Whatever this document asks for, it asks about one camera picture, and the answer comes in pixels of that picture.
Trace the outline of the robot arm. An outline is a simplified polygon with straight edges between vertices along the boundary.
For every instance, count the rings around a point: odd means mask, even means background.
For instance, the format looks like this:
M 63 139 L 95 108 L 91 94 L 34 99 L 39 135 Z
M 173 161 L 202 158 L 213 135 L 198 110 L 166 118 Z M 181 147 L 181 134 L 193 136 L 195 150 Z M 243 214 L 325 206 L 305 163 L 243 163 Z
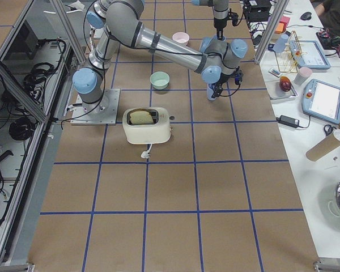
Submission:
M 95 1 L 93 11 L 87 13 L 90 25 L 104 30 L 95 49 L 91 50 L 85 66 L 73 75 L 73 87 L 82 100 L 83 113 L 74 116 L 80 122 L 94 122 L 109 110 L 109 97 L 105 91 L 105 73 L 120 45 L 144 50 L 179 64 L 197 74 L 210 89 L 210 98 L 223 92 L 223 85 L 234 79 L 241 86 L 243 73 L 239 63 L 248 51 L 242 39 L 226 42 L 223 30 L 228 21 L 237 25 L 238 15 L 229 9 L 228 1 L 193 1 L 196 6 L 212 8 L 215 37 L 205 37 L 200 50 L 181 45 L 162 34 L 145 27 L 140 20 L 144 1 Z
M 213 25 L 216 29 L 216 38 L 218 40 L 224 40 L 223 30 L 226 28 L 228 21 L 231 21 L 234 27 L 239 24 L 239 15 L 236 12 L 232 12 L 229 8 L 229 1 L 192 0 L 192 4 L 195 6 L 207 6 L 212 8 Z

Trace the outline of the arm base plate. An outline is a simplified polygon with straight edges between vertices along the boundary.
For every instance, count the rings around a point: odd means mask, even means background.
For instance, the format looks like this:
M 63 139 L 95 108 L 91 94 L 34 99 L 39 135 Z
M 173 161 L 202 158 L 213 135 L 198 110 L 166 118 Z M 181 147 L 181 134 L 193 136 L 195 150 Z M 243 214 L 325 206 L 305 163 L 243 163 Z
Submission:
M 106 88 L 100 105 L 89 114 L 87 114 L 86 109 L 89 112 L 92 108 L 96 107 L 96 104 L 92 107 L 84 104 L 83 107 L 82 99 L 77 95 L 76 103 L 80 104 L 80 106 L 74 107 L 70 122 L 73 125 L 115 125 L 120 91 L 119 88 Z

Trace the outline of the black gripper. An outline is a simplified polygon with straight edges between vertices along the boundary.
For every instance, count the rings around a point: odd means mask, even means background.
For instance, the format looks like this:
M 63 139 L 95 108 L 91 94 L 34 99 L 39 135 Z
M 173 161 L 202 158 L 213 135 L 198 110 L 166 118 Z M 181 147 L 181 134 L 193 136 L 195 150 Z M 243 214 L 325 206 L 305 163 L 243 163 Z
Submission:
M 220 74 L 220 79 L 216 83 L 211 84 L 211 96 L 222 96 L 223 84 L 227 83 L 228 80 L 231 78 L 234 79 L 235 85 L 237 85 L 237 89 L 228 96 L 234 95 L 240 89 L 243 81 L 243 72 L 240 66 L 235 68 L 235 70 L 230 75 L 226 75 L 223 73 Z
M 223 29 L 226 28 L 228 21 L 235 27 L 238 25 L 239 15 L 229 10 L 218 11 L 214 9 L 214 27 L 216 28 L 216 38 L 224 40 Z

